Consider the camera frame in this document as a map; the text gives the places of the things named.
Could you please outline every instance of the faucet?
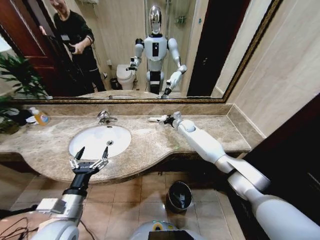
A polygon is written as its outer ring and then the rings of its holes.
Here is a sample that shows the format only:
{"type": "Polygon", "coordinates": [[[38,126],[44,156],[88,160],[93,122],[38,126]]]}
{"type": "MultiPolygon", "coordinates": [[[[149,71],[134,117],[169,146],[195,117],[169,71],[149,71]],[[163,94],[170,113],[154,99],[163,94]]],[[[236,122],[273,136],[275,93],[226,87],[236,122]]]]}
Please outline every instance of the faucet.
{"type": "Polygon", "coordinates": [[[110,116],[107,111],[101,111],[96,118],[99,119],[99,125],[118,121],[117,118],[110,116]]]}

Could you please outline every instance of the tile floor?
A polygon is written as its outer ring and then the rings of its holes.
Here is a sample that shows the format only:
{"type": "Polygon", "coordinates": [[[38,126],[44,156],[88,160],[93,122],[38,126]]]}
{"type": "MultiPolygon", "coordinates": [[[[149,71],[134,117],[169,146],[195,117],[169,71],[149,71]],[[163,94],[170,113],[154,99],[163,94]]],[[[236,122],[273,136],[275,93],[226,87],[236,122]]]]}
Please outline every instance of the tile floor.
{"type": "MultiPolygon", "coordinates": [[[[206,239],[244,240],[228,197],[186,172],[152,172],[114,185],[91,185],[85,200],[82,221],[97,240],[128,239],[141,224],[169,221],[179,229],[189,229],[206,239]],[[193,201],[185,213],[166,210],[166,193],[175,181],[184,181],[193,201]]],[[[59,198],[68,183],[35,177],[11,210],[38,204],[42,198],[59,198]]],[[[81,240],[91,240],[80,224],[81,240]]]]}

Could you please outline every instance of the drain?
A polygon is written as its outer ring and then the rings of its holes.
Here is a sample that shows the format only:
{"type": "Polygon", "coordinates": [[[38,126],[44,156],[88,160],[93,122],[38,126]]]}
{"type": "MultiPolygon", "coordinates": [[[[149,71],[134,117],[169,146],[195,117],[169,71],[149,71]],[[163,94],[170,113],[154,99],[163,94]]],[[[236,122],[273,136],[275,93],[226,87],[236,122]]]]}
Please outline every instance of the drain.
{"type": "Polygon", "coordinates": [[[106,144],[107,144],[108,146],[111,146],[112,144],[114,144],[114,141],[112,141],[112,140],[107,141],[106,144]]]}

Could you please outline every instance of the humanoid robot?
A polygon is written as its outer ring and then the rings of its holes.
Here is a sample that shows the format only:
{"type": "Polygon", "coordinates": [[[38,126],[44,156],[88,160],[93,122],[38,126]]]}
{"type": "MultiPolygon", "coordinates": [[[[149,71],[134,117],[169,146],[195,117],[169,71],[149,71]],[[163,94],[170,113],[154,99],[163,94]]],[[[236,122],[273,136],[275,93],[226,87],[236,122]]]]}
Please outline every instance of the humanoid robot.
{"type": "Polygon", "coordinates": [[[148,66],[146,79],[149,83],[149,89],[151,93],[159,94],[160,87],[164,80],[164,73],[162,72],[163,61],[167,55],[167,50],[169,50],[177,65],[177,70],[171,75],[170,79],[166,81],[167,87],[164,90],[164,94],[160,96],[162,99],[168,99],[169,94],[178,85],[182,75],[187,71],[187,66],[181,65],[177,41],[174,38],[168,41],[160,33],[161,18],[160,7],[156,5],[152,6],[149,12],[152,33],[145,40],[141,38],[135,40],[135,56],[131,58],[130,67],[126,70],[136,71],[138,69],[141,64],[142,53],[145,50],[148,66]]]}

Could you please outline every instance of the trash can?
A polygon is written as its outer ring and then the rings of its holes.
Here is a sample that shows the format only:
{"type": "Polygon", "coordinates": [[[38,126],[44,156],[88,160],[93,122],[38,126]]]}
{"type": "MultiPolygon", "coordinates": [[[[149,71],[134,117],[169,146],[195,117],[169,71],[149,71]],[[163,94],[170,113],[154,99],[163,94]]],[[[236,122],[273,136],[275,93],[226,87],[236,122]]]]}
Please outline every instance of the trash can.
{"type": "Polygon", "coordinates": [[[121,84],[116,77],[110,79],[110,85],[113,90],[121,90],[121,84]]]}
{"type": "Polygon", "coordinates": [[[190,207],[191,201],[191,190],[183,181],[176,181],[172,184],[166,194],[166,206],[173,213],[184,212],[190,207]]]}

